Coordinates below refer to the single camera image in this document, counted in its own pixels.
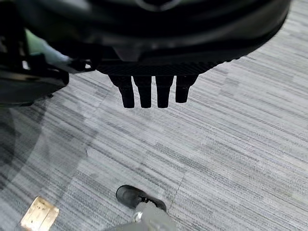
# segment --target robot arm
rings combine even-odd
[[[187,101],[199,74],[247,55],[283,25],[291,0],[0,0],[0,104],[28,105],[99,70],[134,107]]]

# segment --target tan patch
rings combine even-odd
[[[20,224],[28,231],[48,231],[58,214],[58,208],[38,196],[22,218]]]

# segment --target shoe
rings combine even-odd
[[[121,204],[129,208],[135,209],[139,203],[147,203],[151,201],[156,205],[156,207],[164,210],[165,212],[167,211],[167,207],[163,201],[151,197],[144,191],[137,189],[133,186],[123,185],[118,188],[118,190],[116,191],[116,198]]]

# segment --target floor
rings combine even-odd
[[[125,109],[92,72],[1,109],[0,229],[20,230],[37,195],[60,209],[51,230],[126,223],[115,192],[130,184],[164,200],[179,230],[307,230],[307,12],[296,0],[273,40],[203,74],[186,104],[173,86],[168,109]]]

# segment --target gray pant leg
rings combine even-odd
[[[176,231],[177,227],[171,217],[154,203],[140,203],[131,223],[119,225],[108,231]]]

